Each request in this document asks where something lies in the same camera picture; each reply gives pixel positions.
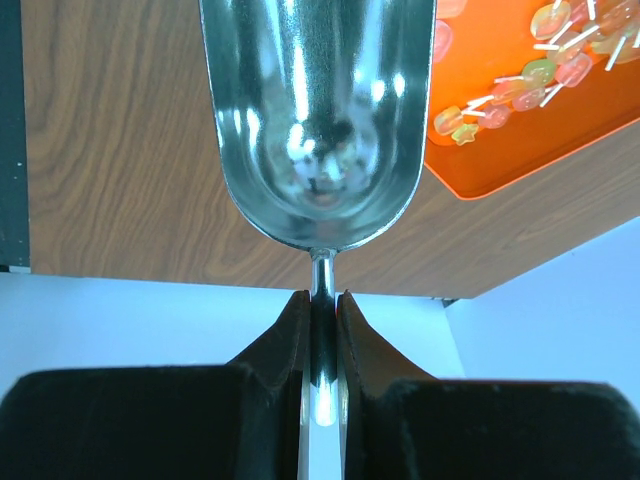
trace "lollipop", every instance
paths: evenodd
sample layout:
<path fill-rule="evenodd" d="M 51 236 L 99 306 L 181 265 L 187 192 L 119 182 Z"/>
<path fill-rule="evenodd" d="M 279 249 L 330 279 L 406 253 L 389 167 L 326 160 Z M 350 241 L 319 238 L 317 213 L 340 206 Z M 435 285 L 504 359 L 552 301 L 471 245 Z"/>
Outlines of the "lollipop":
<path fill-rule="evenodd" d="M 467 0 L 438 0 L 436 18 L 454 18 L 462 13 Z"/>
<path fill-rule="evenodd" d="M 491 95 L 493 96 L 491 103 L 494 105 L 509 103 L 527 90 L 528 86 L 525 80 L 515 79 L 500 82 L 491 91 Z"/>
<path fill-rule="evenodd" d="M 581 36 L 582 34 L 574 32 L 573 30 L 563 33 L 558 40 L 560 48 L 555 51 L 547 52 L 547 58 L 557 65 L 562 65 L 563 63 L 573 60 L 580 52 L 582 52 L 582 49 L 587 44 L 585 38 L 581 38 L 576 41 L 576 39 Z"/>
<path fill-rule="evenodd" d="M 638 58 L 638 52 L 633 50 L 640 48 L 640 13 L 626 27 L 612 35 L 610 41 L 615 42 L 615 47 L 604 67 L 607 72 L 611 71 L 616 63 L 627 63 Z"/>
<path fill-rule="evenodd" d="M 569 21 L 571 6 L 565 1 L 555 1 L 538 9 L 531 20 L 531 35 L 536 40 L 553 37 Z"/>
<path fill-rule="evenodd" d="M 433 120 L 433 127 L 439 135 L 451 135 L 457 129 L 464 125 L 464 116 L 470 115 L 475 117 L 484 117 L 484 113 L 476 112 L 472 108 L 460 110 L 453 106 L 446 108 Z"/>
<path fill-rule="evenodd" d="M 590 24 L 591 26 L 580 35 L 570 38 L 562 47 L 571 48 L 588 38 L 592 38 L 596 32 L 605 37 L 612 35 L 616 30 L 632 23 L 638 11 L 640 11 L 638 0 L 601 0 L 598 3 L 594 23 Z"/>
<path fill-rule="evenodd" d="M 593 67 L 593 60 L 591 60 L 591 57 L 586 53 L 581 53 L 570 62 L 560 65 L 555 74 L 558 85 L 551 88 L 549 94 L 540 106 L 544 107 L 564 87 L 577 87 L 587 76 L 591 67 Z"/>
<path fill-rule="evenodd" d="M 483 128 L 500 128 L 511 115 L 511 110 L 506 105 L 489 105 L 483 110 L 484 117 L 478 119 L 478 125 Z"/>
<path fill-rule="evenodd" d="M 439 63 L 445 57 L 453 43 L 453 30 L 442 20 L 436 20 L 436 31 L 433 40 L 433 63 Z"/>
<path fill-rule="evenodd" d="M 533 90 L 524 92 L 519 97 L 514 98 L 511 104 L 515 111 L 526 112 L 527 110 L 540 106 L 545 95 L 546 89 L 544 87 L 534 88 Z"/>
<path fill-rule="evenodd" d="M 596 0 L 570 0 L 571 16 L 569 21 L 578 27 L 596 19 Z"/>
<path fill-rule="evenodd" d="M 542 58 L 527 63 L 522 70 L 522 75 L 496 78 L 494 83 L 503 83 L 509 80 L 524 80 L 527 88 L 537 88 L 549 85 L 553 81 L 554 73 L 556 73 L 556 64 L 551 60 Z"/>

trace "scoop handle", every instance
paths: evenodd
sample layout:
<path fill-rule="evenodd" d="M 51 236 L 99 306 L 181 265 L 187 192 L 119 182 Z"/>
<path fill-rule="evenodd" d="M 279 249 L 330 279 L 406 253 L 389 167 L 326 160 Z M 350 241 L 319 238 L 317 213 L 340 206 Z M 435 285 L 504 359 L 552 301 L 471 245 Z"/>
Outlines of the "scoop handle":
<path fill-rule="evenodd" d="M 335 250 L 312 249 L 310 370 L 311 409 L 320 426 L 337 418 L 338 370 L 336 289 L 333 274 Z"/>

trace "metal scoop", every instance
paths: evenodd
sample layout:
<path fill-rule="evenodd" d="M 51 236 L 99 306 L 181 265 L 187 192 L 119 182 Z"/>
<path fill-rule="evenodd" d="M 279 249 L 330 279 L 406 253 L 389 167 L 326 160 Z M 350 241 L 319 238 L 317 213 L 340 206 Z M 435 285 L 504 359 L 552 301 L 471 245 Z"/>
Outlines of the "metal scoop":
<path fill-rule="evenodd" d="M 229 193 L 313 260 L 320 425 L 336 418 L 333 259 L 387 230 L 416 190 L 434 12 L 435 0 L 200 0 Z"/>

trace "wooden table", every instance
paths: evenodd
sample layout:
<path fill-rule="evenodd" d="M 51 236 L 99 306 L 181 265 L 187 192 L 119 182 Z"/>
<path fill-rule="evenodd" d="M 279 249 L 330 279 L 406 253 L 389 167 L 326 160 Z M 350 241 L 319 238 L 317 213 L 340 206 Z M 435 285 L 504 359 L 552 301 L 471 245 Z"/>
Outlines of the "wooden table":
<path fill-rule="evenodd" d="M 23 0 L 35 273 L 305 288 L 227 195 L 196 0 Z M 473 297 L 640 213 L 640 124 L 476 202 L 425 171 L 338 288 Z"/>

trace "white wall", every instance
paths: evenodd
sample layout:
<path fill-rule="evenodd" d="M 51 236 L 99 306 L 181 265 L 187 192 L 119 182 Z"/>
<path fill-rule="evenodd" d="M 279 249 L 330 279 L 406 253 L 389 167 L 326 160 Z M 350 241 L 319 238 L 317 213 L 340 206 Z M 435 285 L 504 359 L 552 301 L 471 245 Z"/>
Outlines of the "white wall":
<path fill-rule="evenodd" d="M 290 291 L 0 274 L 0 397 L 41 369 L 217 364 L 277 318 Z M 464 376 L 440 302 L 356 295 L 413 362 Z M 311 479 L 340 478 L 337 428 L 311 431 Z"/>
<path fill-rule="evenodd" d="M 640 409 L 640 218 L 446 309 L 469 378 L 607 382 Z"/>

